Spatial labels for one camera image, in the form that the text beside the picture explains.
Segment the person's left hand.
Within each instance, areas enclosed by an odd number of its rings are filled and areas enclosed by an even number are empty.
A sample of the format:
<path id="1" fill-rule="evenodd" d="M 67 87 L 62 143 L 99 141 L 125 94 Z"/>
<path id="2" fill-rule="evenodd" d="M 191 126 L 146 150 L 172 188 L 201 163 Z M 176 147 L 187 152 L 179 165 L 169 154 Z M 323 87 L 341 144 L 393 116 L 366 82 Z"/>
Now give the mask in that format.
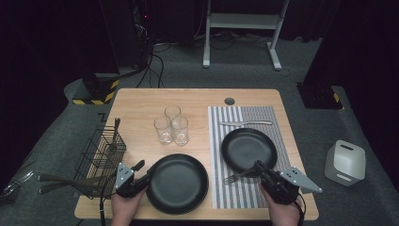
<path id="1" fill-rule="evenodd" d="M 111 197 L 113 218 L 130 218 L 133 220 L 145 192 L 146 190 L 142 190 L 133 198 L 123 198 L 118 194 L 114 194 Z"/>

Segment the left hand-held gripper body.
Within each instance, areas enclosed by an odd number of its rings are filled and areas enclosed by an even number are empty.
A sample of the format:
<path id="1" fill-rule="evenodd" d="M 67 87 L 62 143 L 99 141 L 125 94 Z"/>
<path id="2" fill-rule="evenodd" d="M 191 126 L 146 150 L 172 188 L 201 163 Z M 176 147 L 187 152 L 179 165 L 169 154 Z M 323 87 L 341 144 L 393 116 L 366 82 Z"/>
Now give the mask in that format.
<path id="1" fill-rule="evenodd" d="M 145 182 L 145 175 L 135 179 L 136 171 L 131 170 L 123 163 L 119 163 L 114 188 L 116 193 L 123 198 L 133 198 L 140 191 L 144 190 L 150 183 Z"/>

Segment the grey white striped placemat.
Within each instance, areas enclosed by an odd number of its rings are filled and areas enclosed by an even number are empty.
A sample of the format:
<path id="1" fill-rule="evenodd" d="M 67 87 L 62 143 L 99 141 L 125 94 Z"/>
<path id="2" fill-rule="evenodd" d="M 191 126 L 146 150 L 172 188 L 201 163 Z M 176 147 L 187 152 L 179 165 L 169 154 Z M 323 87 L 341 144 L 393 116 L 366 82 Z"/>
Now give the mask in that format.
<path id="1" fill-rule="evenodd" d="M 229 132 L 237 129 L 237 126 L 222 125 L 223 121 L 271 121 L 272 125 L 247 124 L 245 128 L 259 130 L 271 138 L 278 155 L 275 170 L 286 170 L 292 164 L 282 139 L 275 109 L 273 106 L 208 107 L 213 207 L 216 209 L 265 208 L 266 202 L 258 188 L 257 178 L 242 178 L 230 185 L 223 182 L 225 178 L 233 175 L 234 171 L 223 159 L 221 144 Z"/>

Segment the dark computer tower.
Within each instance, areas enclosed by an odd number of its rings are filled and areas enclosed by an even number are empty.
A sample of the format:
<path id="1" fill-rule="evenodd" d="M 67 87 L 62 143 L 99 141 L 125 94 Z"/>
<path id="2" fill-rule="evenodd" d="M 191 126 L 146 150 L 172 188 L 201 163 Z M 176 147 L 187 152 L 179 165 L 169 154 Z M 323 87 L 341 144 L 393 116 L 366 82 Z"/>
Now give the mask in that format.
<path id="1" fill-rule="evenodd" d="M 147 64 L 147 58 L 152 48 L 152 29 L 147 0 L 131 0 L 132 16 L 136 32 L 136 44 L 138 48 L 138 68 Z"/>

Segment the silver fork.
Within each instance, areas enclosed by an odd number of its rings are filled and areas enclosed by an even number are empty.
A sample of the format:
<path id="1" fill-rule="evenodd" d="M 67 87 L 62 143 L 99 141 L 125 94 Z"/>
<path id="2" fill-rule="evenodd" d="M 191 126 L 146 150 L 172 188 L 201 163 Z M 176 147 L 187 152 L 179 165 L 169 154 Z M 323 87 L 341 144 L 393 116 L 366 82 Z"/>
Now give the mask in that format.
<path id="1" fill-rule="evenodd" d="M 252 172 L 254 172 L 254 169 L 247 169 L 247 170 L 245 170 L 245 171 L 243 171 L 243 172 L 235 173 L 235 174 L 233 174 L 233 175 L 231 175 L 231 176 L 225 178 L 225 179 L 223 180 L 223 183 L 224 183 L 225 185 L 230 185 L 230 184 L 232 184 L 232 183 L 237 182 L 241 177 L 243 177 L 243 176 L 245 176 L 245 175 L 247 175 L 247 174 L 249 174 L 249 173 L 252 173 Z"/>

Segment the white box device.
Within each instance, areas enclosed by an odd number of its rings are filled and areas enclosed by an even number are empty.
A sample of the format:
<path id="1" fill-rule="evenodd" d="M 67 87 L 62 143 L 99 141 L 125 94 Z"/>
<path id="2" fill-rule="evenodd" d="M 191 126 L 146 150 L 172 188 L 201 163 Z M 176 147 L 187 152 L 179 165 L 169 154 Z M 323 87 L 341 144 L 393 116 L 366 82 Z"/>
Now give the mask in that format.
<path id="1" fill-rule="evenodd" d="M 337 140 L 328 150 L 325 176 L 343 186 L 353 184 L 365 178 L 366 156 L 365 151 L 352 143 Z"/>

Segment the black yellow striped base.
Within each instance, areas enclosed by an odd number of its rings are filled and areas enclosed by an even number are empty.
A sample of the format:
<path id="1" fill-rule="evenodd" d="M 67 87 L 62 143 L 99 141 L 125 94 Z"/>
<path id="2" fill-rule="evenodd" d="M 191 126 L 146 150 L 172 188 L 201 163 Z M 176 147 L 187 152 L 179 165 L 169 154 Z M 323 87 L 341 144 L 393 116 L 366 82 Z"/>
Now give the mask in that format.
<path id="1" fill-rule="evenodd" d="M 111 77 L 84 78 L 72 96 L 76 105 L 106 105 L 109 104 L 116 93 L 119 79 Z"/>

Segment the silver knife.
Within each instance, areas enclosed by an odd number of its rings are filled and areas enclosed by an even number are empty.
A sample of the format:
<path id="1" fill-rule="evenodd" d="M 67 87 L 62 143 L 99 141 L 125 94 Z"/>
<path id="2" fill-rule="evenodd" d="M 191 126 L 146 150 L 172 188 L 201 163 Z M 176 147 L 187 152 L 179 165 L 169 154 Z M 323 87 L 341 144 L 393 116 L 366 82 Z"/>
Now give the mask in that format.
<path id="1" fill-rule="evenodd" d="M 273 125 L 272 121 L 220 121 L 219 124 L 227 125 L 227 126 L 244 126 L 248 124 L 266 124 L 266 125 Z"/>

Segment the black wire basket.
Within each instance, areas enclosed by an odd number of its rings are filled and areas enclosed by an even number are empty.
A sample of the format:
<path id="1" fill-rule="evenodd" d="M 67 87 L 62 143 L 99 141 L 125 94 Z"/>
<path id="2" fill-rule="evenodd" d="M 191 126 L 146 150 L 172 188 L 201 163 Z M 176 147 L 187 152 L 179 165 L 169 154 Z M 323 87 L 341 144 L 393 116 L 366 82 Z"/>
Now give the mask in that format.
<path id="1" fill-rule="evenodd" d="M 98 127 L 88 139 L 75 165 L 75 180 L 103 177 L 100 182 L 94 184 L 91 195 L 83 194 L 89 199 L 100 198 L 101 195 L 106 197 L 113 191 L 116 170 L 126 151 L 126 145 L 118 134 L 118 148 L 111 158 L 107 156 L 106 152 L 112 142 L 113 133 L 114 127 L 112 126 Z"/>

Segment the white metal stand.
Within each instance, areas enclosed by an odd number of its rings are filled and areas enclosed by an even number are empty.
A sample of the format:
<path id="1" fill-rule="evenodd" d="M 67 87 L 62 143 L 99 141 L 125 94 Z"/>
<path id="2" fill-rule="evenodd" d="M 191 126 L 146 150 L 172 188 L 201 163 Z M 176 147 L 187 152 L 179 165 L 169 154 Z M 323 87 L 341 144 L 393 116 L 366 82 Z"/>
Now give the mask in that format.
<path id="1" fill-rule="evenodd" d="M 276 51 L 279 34 L 285 20 L 290 0 L 283 0 L 279 14 L 237 14 L 237 13 L 216 13 L 212 12 L 212 0 L 207 0 L 206 5 L 206 26 L 205 42 L 203 48 L 202 67 L 209 68 L 211 65 L 210 35 L 212 28 L 235 28 L 235 29 L 260 29 L 273 30 L 272 40 L 266 44 L 272 64 L 276 71 L 281 71 L 282 66 Z"/>

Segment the person's right hand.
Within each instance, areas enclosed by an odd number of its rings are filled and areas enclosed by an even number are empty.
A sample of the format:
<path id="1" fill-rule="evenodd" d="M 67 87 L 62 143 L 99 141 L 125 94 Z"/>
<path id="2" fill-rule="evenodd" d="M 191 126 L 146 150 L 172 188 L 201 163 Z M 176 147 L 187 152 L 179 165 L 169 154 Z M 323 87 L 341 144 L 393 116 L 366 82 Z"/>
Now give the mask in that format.
<path id="1" fill-rule="evenodd" d="M 284 218 L 297 219 L 299 221 L 300 211 L 294 203 L 291 203 L 290 205 L 275 203 L 262 186 L 259 186 L 259 189 L 261 190 L 264 198 L 266 199 L 271 221 L 273 219 L 283 220 Z"/>

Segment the black plate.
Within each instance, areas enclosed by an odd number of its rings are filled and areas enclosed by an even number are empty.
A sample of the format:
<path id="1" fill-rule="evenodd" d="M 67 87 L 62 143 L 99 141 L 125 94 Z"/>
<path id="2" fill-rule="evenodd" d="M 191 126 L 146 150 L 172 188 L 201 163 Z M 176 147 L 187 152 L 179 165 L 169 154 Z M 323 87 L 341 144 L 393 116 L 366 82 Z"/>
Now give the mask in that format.
<path id="1" fill-rule="evenodd" d="M 257 160 L 270 169 L 278 161 L 277 148 L 271 138 L 252 128 L 229 132 L 221 143 L 221 153 L 226 165 L 236 173 L 249 170 Z"/>
<path id="2" fill-rule="evenodd" d="M 176 153 L 158 160 L 147 188 L 147 198 L 158 211 L 182 215 L 206 198 L 209 178 L 205 167 L 191 155 Z"/>

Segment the black stand base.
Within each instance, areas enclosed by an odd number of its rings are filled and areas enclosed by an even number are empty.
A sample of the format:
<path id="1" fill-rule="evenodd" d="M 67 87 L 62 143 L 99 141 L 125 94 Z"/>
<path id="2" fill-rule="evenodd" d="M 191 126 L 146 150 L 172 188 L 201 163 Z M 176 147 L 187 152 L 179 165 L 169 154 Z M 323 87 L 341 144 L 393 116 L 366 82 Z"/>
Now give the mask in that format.
<path id="1" fill-rule="evenodd" d="M 319 89 L 314 86 L 306 86 L 303 83 L 296 84 L 301 100 L 306 108 L 311 109 L 342 109 L 343 105 L 338 94 L 332 89 Z"/>

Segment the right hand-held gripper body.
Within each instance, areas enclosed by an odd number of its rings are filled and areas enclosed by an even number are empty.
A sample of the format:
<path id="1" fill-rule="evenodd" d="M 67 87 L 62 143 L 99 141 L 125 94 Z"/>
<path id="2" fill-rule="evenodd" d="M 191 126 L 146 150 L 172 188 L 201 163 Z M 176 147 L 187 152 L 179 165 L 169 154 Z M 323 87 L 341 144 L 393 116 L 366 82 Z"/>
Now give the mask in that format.
<path id="1" fill-rule="evenodd" d="M 262 187 L 275 203 L 285 205 L 294 202 L 299 196 L 299 191 L 304 194 L 323 191 L 297 167 L 291 167 L 284 171 L 263 169 Z"/>

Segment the bundle of silver utensils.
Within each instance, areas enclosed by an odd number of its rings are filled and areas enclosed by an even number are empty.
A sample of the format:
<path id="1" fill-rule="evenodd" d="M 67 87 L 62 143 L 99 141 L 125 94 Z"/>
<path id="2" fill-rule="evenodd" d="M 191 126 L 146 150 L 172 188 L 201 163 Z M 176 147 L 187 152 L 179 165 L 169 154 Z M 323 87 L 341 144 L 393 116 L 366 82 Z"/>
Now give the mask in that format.
<path id="1" fill-rule="evenodd" d="M 33 171 L 29 171 L 22 178 L 13 181 L 8 186 L 6 186 L 6 188 L 0 194 L 0 203 L 15 202 L 17 199 L 17 195 L 22 187 L 22 184 L 28 181 L 33 176 L 33 174 L 34 174 Z"/>

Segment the clear drinking glass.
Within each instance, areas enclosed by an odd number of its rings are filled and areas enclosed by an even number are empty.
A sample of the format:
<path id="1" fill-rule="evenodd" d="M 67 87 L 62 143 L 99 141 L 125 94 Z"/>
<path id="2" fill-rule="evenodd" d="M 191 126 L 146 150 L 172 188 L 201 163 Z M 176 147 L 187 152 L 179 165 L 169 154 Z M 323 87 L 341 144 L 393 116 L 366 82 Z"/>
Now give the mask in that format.
<path id="1" fill-rule="evenodd" d="M 169 119 L 172 126 L 181 125 L 181 108 L 177 105 L 169 105 L 164 110 L 165 116 Z"/>
<path id="2" fill-rule="evenodd" d="M 153 126 L 161 144 L 169 144 L 173 140 L 168 117 L 157 117 L 153 122 Z"/>
<path id="3" fill-rule="evenodd" d="M 174 134 L 174 141 L 178 145 L 185 145 L 188 140 L 188 120 L 184 117 L 177 117 L 172 120 L 171 126 Z"/>

